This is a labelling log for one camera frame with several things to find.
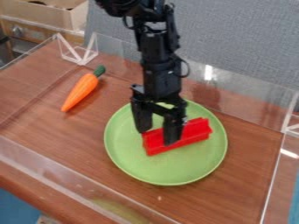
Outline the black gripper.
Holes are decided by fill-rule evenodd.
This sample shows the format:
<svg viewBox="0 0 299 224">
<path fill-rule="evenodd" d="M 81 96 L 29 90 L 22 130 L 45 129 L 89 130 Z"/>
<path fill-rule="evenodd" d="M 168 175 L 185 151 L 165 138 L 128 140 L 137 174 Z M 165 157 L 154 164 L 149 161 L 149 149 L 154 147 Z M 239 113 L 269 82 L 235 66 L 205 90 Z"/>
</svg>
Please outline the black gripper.
<svg viewBox="0 0 299 224">
<path fill-rule="evenodd" d="M 152 114 L 161 116 L 162 143 L 168 146 L 181 139 L 186 123 L 186 102 L 180 97 L 184 78 L 181 63 L 142 63 L 141 66 L 144 83 L 130 86 L 134 128 L 138 133 L 146 132 L 153 126 Z"/>
</svg>

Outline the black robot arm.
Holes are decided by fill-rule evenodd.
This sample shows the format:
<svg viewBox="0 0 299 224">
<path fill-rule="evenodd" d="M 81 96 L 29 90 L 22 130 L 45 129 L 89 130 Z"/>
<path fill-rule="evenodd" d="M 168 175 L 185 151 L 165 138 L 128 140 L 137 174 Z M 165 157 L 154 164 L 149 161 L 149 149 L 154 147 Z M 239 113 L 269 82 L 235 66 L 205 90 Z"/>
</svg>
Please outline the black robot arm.
<svg viewBox="0 0 299 224">
<path fill-rule="evenodd" d="M 141 53 L 141 85 L 132 85 L 130 109 L 134 128 L 145 133 L 153 125 L 152 115 L 162 117 L 162 144 L 176 143 L 186 120 L 186 102 L 180 97 L 181 70 L 185 61 L 174 54 L 180 35 L 173 20 L 173 5 L 164 0 L 94 0 L 112 17 L 121 18 L 126 29 L 134 32 Z"/>
</svg>

